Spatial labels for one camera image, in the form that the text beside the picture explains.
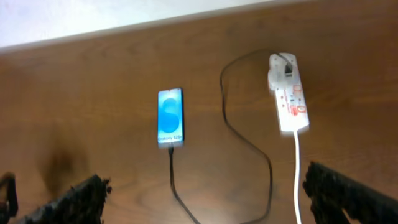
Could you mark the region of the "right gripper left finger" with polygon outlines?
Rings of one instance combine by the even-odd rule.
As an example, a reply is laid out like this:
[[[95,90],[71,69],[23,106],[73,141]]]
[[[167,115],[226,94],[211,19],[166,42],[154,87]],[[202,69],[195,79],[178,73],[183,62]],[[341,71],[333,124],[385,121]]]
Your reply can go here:
[[[106,197],[111,193],[109,179],[93,175],[71,187],[61,197],[22,217],[19,224],[103,224]]]

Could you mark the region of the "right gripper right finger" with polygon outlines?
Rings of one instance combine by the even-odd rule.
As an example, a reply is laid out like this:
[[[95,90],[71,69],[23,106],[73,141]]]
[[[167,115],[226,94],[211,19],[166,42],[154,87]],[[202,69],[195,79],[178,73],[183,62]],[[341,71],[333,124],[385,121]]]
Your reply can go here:
[[[303,188],[316,224],[397,224],[396,200],[320,163],[310,163]]]

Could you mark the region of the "blue Galaxy smartphone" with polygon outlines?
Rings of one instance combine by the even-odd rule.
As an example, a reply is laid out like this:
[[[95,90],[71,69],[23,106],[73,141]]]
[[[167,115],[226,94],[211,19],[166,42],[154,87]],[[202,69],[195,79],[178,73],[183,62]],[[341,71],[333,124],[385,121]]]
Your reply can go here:
[[[179,147],[185,140],[183,90],[173,88],[158,92],[157,143],[160,148]]]

